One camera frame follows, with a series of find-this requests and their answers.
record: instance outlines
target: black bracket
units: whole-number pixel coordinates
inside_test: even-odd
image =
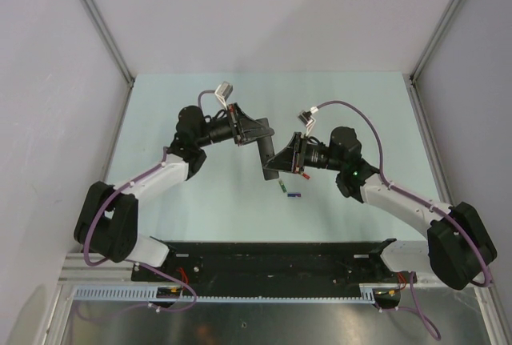
[[[89,188],[74,228],[76,241],[85,243],[94,216],[112,193],[114,187],[101,181]],[[106,211],[114,211],[112,219],[102,215],[90,241],[90,249],[110,261],[120,263],[130,255],[137,242],[138,200],[133,195],[121,193]]]
[[[358,297],[361,283],[393,283],[383,243],[178,243],[160,268],[180,279],[183,268],[200,296]],[[165,282],[143,268],[132,281]]]
[[[459,203],[450,217],[471,237],[487,265],[496,259],[498,252],[474,207]],[[426,233],[430,266],[447,286],[460,291],[482,271],[470,246],[451,223],[433,221]]]

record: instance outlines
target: purple cable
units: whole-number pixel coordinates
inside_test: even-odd
[[[418,297],[416,296],[416,291],[414,290],[414,276],[415,275],[416,275],[415,272],[410,273],[409,284],[410,284],[410,293],[413,296],[413,301],[414,301],[414,305],[416,305],[416,309],[414,309],[412,307],[395,307],[395,308],[383,309],[378,305],[378,303],[375,303],[375,306],[376,306],[376,308],[379,309],[379,311],[385,311],[386,313],[391,313],[392,311],[408,311],[409,313],[416,315],[423,322],[425,329],[427,329],[427,331],[432,336],[432,338],[435,339],[436,341],[441,341],[441,332],[435,326],[435,324],[432,322],[432,320],[423,314],[423,310],[419,304]]]
[[[352,104],[350,104],[348,102],[345,102],[345,101],[334,100],[334,101],[327,101],[327,102],[321,103],[320,105],[317,106],[317,108],[320,110],[324,106],[332,105],[332,104],[335,104],[335,103],[337,103],[338,105],[346,106],[346,107],[350,108],[351,110],[355,111],[357,114],[359,114],[365,120],[366,124],[368,124],[368,126],[371,129],[371,131],[374,133],[374,137],[375,137],[375,140],[377,141],[377,147],[378,147],[378,156],[379,156],[379,159],[378,159],[378,169],[381,172],[380,173],[380,178],[381,178],[382,182],[384,183],[384,185],[386,185],[388,188],[396,191],[400,195],[403,195],[403,196],[407,197],[408,199],[412,199],[416,203],[419,203],[420,205],[423,205],[424,207],[428,207],[429,209],[431,208],[431,210],[433,212],[435,212],[436,214],[442,216],[449,223],[451,223],[455,227],[455,229],[458,231],[458,233],[466,240],[467,244],[470,246],[471,250],[474,252],[474,255],[477,257],[478,264],[482,268],[482,272],[483,272],[483,275],[484,275],[484,282],[483,283],[477,283],[477,282],[473,281],[472,283],[474,285],[478,286],[478,287],[488,287],[491,284],[491,282],[492,282],[492,278],[493,278],[492,274],[490,273],[490,269],[486,265],[486,261],[483,259],[482,255],[480,254],[480,251],[478,250],[477,246],[474,244],[474,242],[471,239],[471,237],[457,223],[457,221],[455,221],[446,212],[442,211],[441,209],[439,209],[435,205],[431,204],[427,200],[422,199],[421,197],[418,197],[417,195],[414,195],[414,194],[410,193],[409,191],[406,191],[405,189],[397,187],[397,186],[391,184],[390,181],[388,181],[388,179],[384,175],[384,153],[383,153],[383,149],[382,149],[382,141],[381,141],[380,137],[378,136],[378,132],[375,129],[373,123],[357,107],[355,107],[354,105],[352,105]]]
[[[137,183],[139,182],[141,179],[144,179],[145,177],[147,177],[148,175],[152,175],[155,171],[157,171],[158,169],[162,168],[162,162],[165,162],[166,161],[166,156],[167,156],[167,152],[166,152],[166,148],[164,147],[163,149],[163,157],[162,157],[162,161],[158,164],[158,165],[155,165],[153,166],[151,169],[149,169],[148,171],[145,171],[144,173],[142,173],[141,175],[138,175],[137,177],[135,177],[134,179],[132,179],[131,181],[128,181],[127,183],[125,183],[124,185],[122,185],[121,187],[119,187],[114,193],[112,193],[109,198],[107,198],[105,200],[105,202],[103,203],[103,205],[98,209],[98,212],[96,213],[96,215],[94,216],[93,218],[93,221],[92,223],[90,224],[90,228],[89,230],[87,231],[87,236],[86,236],[86,241],[84,242],[83,244],[83,259],[85,260],[86,264],[89,265],[90,267],[96,267],[97,265],[100,265],[102,263],[104,263],[105,261],[107,261],[107,258],[104,258],[104,259],[100,259],[99,261],[96,261],[95,263],[93,263],[91,260],[90,260],[90,256],[89,256],[89,250],[90,250],[90,241],[92,240],[93,238],[93,233],[94,233],[94,230],[96,229],[96,226],[98,225],[98,222],[100,220],[100,218],[103,216],[103,213],[105,213],[105,210],[106,208],[110,205],[110,203],[112,201],[114,201],[114,199],[122,192],[124,191],[125,189],[127,189],[128,187],[130,187],[130,184],[131,183]]]
[[[205,94],[215,94],[215,90],[203,90],[201,93],[199,93],[199,96],[198,96],[198,106],[199,106],[199,109],[201,109],[201,110],[202,110],[201,98]]]
[[[416,272],[411,271],[409,276],[409,285],[410,285],[410,293],[413,296],[414,305],[416,306],[416,309],[412,309],[410,307],[403,307],[402,310],[410,311],[411,313],[414,313],[419,316],[420,319],[423,321],[423,325],[428,330],[430,335],[436,340],[441,341],[441,333],[439,332],[439,329],[436,328],[434,323],[429,320],[428,317],[426,317],[423,314],[422,307],[419,304],[418,297],[416,295],[416,291],[414,290],[414,276],[416,275]]]
[[[96,229],[96,226],[98,225],[98,222],[99,222],[100,218],[103,216],[103,213],[105,213],[106,208],[110,205],[110,203],[122,191],[124,191],[126,188],[128,188],[131,183],[137,183],[137,182],[141,181],[142,179],[144,179],[145,177],[147,177],[149,175],[152,175],[155,171],[161,169],[163,167],[162,163],[166,161],[166,157],[167,157],[167,152],[166,152],[166,148],[164,147],[163,148],[162,161],[158,165],[153,166],[148,171],[145,171],[141,175],[138,175],[137,177],[135,177],[131,181],[129,181],[129,182],[125,183],[124,185],[122,185],[121,187],[119,187],[114,193],[112,193],[110,195],[110,197],[108,197],[105,200],[105,202],[98,209],[98,212],[94,216],[93,221],[90,224],[90,228],[87,231],[86,241],[84,242],[84,245],[83,245],[83,258],[84,258],[84,261],[86,262],[87,265],[89,265],[90,267],[96,267],[96,266],[98,266],[98,265],[100,265],[100,264],[102,264],[102,263],[104,263],[105,261],[108,260],[107,258],[104,258],[104,259],[100,259],[99,261],[96,261],[94,263],[94,262],[92,262],[90,260],[90,256],[89,256],[90,241],[91,241],[91,239],[93,237],[94,230]],[[182,287],[186,288],[194,297],[193,301],[189,305],[187,305],[185,307],[180,307],[178,309],[170,309],[170,308],[164,308],[164,307],[157,307],[157,309],[159,308],[159,310],[161,310],[161,311],[186,311],[187,309],[190,309],[193,305],[195,305],[196,302],[198,301],[197,293],[195,292],[195,290],[192,287],[190,287],[186,283],[184,283],[184,282],[182,282],[182,281],[180,281],[180,280],[178,280],[178,279],[176,279],[176,278],[174,278],[174,277],[172,277],[170,275],[167,275],[166,273],[163,273],[162,271],[159,271],[158,269],[155,269],[154,267],[152,267],[151,265],[148,265],[146,263],[140,263],[139,265],[141,267],[145,267],[146,269],[148,269],[150,271],[153,271],[155,274],[160,275],[161,277],[163,277],[165,279],[169,279],[173,283],[177,283],[178,285],[181,285]],[[125,308],[125,309],[120,310],[119,312],[117,312],[114,315],[109,316],[107,318],[113,318],[113,317],[116,317],[117,315],[120,315],[120,314],[124,313],[125,311],[130,311],[130,310],[132,310],[132,309],[134,309],[136,307],[145,307],[145,306],[147,306],[146,303],[134,304],[134,305],[131,305],[131,306]]]

